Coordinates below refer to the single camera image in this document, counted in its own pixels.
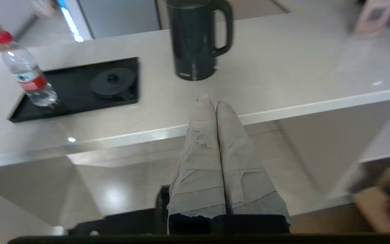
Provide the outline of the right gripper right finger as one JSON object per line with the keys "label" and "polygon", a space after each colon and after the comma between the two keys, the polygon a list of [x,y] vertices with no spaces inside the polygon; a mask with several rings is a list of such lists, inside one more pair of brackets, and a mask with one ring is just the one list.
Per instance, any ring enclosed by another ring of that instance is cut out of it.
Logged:
{"label": "right gripper right finger", "polygon": [[280,215],[290,224],[287,205],[233,107],[219,102],[216,118],[227,210],[232,215]]}

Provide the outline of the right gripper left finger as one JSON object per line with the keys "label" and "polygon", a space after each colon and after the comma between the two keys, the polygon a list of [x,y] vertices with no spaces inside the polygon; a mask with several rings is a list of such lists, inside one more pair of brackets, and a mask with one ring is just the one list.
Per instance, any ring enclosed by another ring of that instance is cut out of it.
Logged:
{"label": "right gripper left finger", "polygon": [[215,106],[207,93],[197,97],[169,194],[169,215],[226,214]]}

